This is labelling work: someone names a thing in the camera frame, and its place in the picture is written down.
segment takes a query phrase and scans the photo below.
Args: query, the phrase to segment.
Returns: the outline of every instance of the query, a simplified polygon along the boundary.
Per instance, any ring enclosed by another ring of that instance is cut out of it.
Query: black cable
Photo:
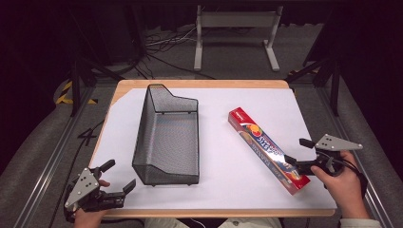
[[[161,39],[161,36],[160,36],[160,35],[163,35],[163,34],[166,34],[166,33],[172,34],[172,33],[174,33],[174,32],[171,31],[171,30],[160,31],[160,32],[156,32],[156,33],[153,33],[153,34],[146,35],[146,37],[148,38],[148,37],[152,37],[152,36],[158,36],[158,37],[160,38],[160,41],[161,41],[162,39]]]
[[[306,219],[305,228],[309,227],[309,223],[311,222],[311,218]]]
[[[113,79],[115,79],[116,81],[121,81],[124,80],[125,78],[122,77],[121,75],[118,75],[116,73],[114,73],[113,71],[109,70],[108,68],[105,68],[103,66],[98,65],[95,62],[92,62],[91,60],[81,57],[80,61],[82,61],[83,63],[96,68],[98,71],[101,71],[102,73],[104,73],[104,75],[107,75],[108,77],[111,77]]]
[[[81,35],[82,35],[83,38],[86,40],[86,44],[87,44],[87,45],[89,46],[89,48],[91,49],[92,54],[93,54],[94,57],[97,59],[97,61],[98,61],[99,63],[101,63],[100,59],[98,58],[98,55],[96,54],[96,52],[95,52],[95,50],[94,50],[94,47],[93,47],[93,46],[91,45],[91,43],[89,42],[88,38],[86,38],[86,36],[84,35],[83,30],[81,29],[81,27],[80,27],[80,25],[79,25],[79,23],[78,23],[76,17],[74,16],[74,14],[71,12],[70,7],[67,7],[67,9],[68,9],[69,14],[71,15],[71,18],[73,19],[74,23],[76,24],[77,29],[80,30]]]
[[[162,40],[161,36],[157,34],[152,34],[152,35],[147,35],[145,36],[145,40],[147,43],[155,43],[155,42],[160,42]]]
[[[176,32],[175,35],[173,36],[172,33],[170,33],[169,35],[166,36],[165,39],[161,39],[160,41],[156,41],[151,44],[146,44],[146,46],[148,47],[147,50],[153,51],[152,54],[169,51],[174,46],[187,42],[190,38],[186,38],[186,36],[191,36],[195,28],[196,27],[192,28],[191,30],[184,31],[182,33]],[[150,46],[153,45],[159,45],[159,48],[150,48]]]
[[[327,155],[327,154],[325,154],[323,152],[317,151],[317,153],[321,154],[321,155],[323,155],[323,156],[325,156],[325,157],[327,157],[329,159],[332,158],[331,156],[329,156],[329,155]],[[358,168],[355,167],[355,165],[353,165],[350,161],[347,161],[347,160],[339,161],[339,160],[333,159],[332,162],[339,163],[339,164],[341,164],[341,165],[343,165],[345,167],[348,167],[349,169],[353,170],[353,172],[355,172],[358,176],[361,173],[361,172],[359,172]]]
[[[154,78],[154,75],[153,75],[153,73],[152,73],[152,71],[148,68],[148,66],[145,64],[145,62],[142,61],[142,63],[145,65],[145,68],[148,70],[148,72],[147,72],[145,69],[143,69],[140,65],[137,65],[136,69],[137,69],[138,71],[143,72],[143,73],[146,74],[147,76],[150,76],[151,79],[155,79],[155,78]]]
[[[133,62],[132,64],[130,64],[129,66],[122,68],[122,69],[118,69],[116,71],[112,71],[115,74],[118,75],[123,75],[125,73],[127,73],[128,71],[132,70],[134,68],[134,66],[136,66],[139,62]],[[97,77],[109,77],[108,75],[102,73],[102,72],[93,72],[95,74],[95,76]]]
[[[70,168],[68,169],[67,178],[66,178],[65,183],[64,183],[64,185],[63,185],[62,193],[60,194],[60,197],[59,197],[59,199],[57,200],[56,207],[55,207],[55,209],[54,209],[54,211],[53,211],[53,215],[52,215],[51,220],[50,220],[50,223],[49,223],[49,228],[52,227],[53,221],[54,221],[54,219],[56,218],[56,214],[57,214],[57,211],[59,210],[60,202],[62,201],[62,197],[63,197],[63,194],[65,193],[65,189],[66,189],[66,186],[67,186],[67,184],[68,184],[68,180],[69,180],[69,178],[70,178],[71,171],[73,170],[74,163],[75,163],[75,161],[77,160],[77,156],[78,156],[78,154],[79,154],[79,152],[80,152],[80,150],[81,150],[81,147],[83,146],[83,144],[84,144],[85,142],[87,142],[87,141],[89,141],[89,140],[91,139],[92,132],[93,132],[99,125],[101,125],[103,122],[104,122],[104,121],[101,121],[101,122],[99,122],[98,124],[96,124],[94,127],[92,127],[92,128],[89,129],[89,132],[88,132],[87,135],[83,138],[83,140],[81,141],[81,143],[80,143],[78,149],[76,150],[75,155],[74,155],[74,158],[73,158],[73,161],[72,161],[72,163],[71,163],[71,165],[70,165]]]
[[[153,73],[152,73],[152,70],[151,70],[150,68],[148,68],[148,65],[145,63],[145,61],[143,61],[143,60],[140,60],[140,61],[144,64],[145,68],[147,68],[148,71],[150,72],[148,75],[150,75],[151,78],[154,79],[154,75],[153,75]]]
[[[182,68],[182,67],[179,67],[179,66],[175,66],[175,65],[169,64],[169,63],[167,63],[166,61],[164,61],[164,60],[162,60],[162,59],[160,59],[160,58],[158,58],[158,57],[155,57],[154,55],[147,54],[147,56],[149,56],[149,57],[151,57],[151,58],[154,58],[154,59],[156,59],[156,60],[158,60],[158,61],[161,61],[161,62],[163,62],[163,63],[165,63],[165,64],[167,64],[167,65],[169,65],[169,66],[171,66],[171,67],[174,67],[174,68],[176,68],[176,69],[184,70],[184,71],[191,72],[191,73],[194,73],[194,74],[197,74],[197,75],[201,75],[201,76],[206,77],[206,78],[209,78],[209,79],[216,80],[216,78],[213,78],[213,77],[211,77],[211,76],[208,76],[208,75],[205,75],[205,74],[202,74],[202,73],[199,73],[199,72],[195,72],[195,71],[190,70],[190,69],[186,69],[186,68]]]
[[[136,67],[134,67],[136,70],[137,70],[137,72],[139,72],[146,80],[148,80],[148,78],[140,71],[140,70],[138,70]]]

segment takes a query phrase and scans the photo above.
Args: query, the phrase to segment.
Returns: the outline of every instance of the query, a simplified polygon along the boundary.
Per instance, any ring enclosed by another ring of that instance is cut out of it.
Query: wooden table edge
[[[296,218],[296,217],[330,217],[336,209],[112,209],[106,218]]]
[[[132,88],[145,88],[150,84],[163,84],[166,88],[289,88],[284,80],[121,80],[113,95],[115,104]]]

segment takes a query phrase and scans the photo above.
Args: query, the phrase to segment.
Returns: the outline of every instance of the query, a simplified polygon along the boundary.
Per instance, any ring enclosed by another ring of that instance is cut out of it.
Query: metal stand
[[[197,16],[197,44],[195,54],[195,70],[202,69],[202,28],[219,28],[219,27],[270,27],[270,37],[264,40],[264,48],[272,66],[273,71],[279,71],[278,61],[273,51],[273,42],[275,40],[278,29],[279,19],[281,17],[282,7],[278,7],[277,11],[259,11],[259,12],[239,12],[239,11],[202,11],[198,6]]]
[[[304,69],[298,71],[293,75],[289,75],[285,81],[290,84],[298,78],[306,75],[312,70],[319,68],[317,75],[313,80],[313,84],[315,87],[323,87],[326,85],[327,81],[332,78],[332,87],[331,87],[331,95],[330,95],[330,106],[333,110],[335,116],[338,116],[337,112],[337,99],[338,99],[338,86],[340,80],[340,68],[339,62],[336,58],[325,58],[323,60],[317,61]]]
[[[73,117],[77,113],[77,110],[81,106],[81,81],[83,81],[85,87],[94,87],[97,83],[97,80],[94,77],[93,72],[91,71],[93,68],[96,68],[100,72],[104,73],[104,75],[115,79],[118,82],[124,79],[122,76],[110,71],[103,66],[100,66],[97,63],[94,63],[81,56],[76,57],[73,65],[71,66],[71,82],[73,89],[73,110],[71,111],[71,117]]]

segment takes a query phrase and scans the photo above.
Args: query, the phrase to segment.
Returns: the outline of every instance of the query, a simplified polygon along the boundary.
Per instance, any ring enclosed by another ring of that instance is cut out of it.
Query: wire mesh container
[[[198,100],[149,85],[132,166],[144,185],[199,183]]]

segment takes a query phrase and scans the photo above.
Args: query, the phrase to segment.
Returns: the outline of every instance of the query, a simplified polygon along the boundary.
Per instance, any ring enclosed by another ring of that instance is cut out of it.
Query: white table
[[[164,84],[173,95],[199,100],[200,183],[146,186],[131,166],[145,88]],[[114,159],[103,174],[107,192],[122,191],[134,178],[114,218],[229,218],[330,216],[336,204],[316,177],[294,196],[227,122],[241,106],[288,155],[312,160],[315,151],[298,144],[310,139],[291,89],[283,81],[121,81],[89,167]]]

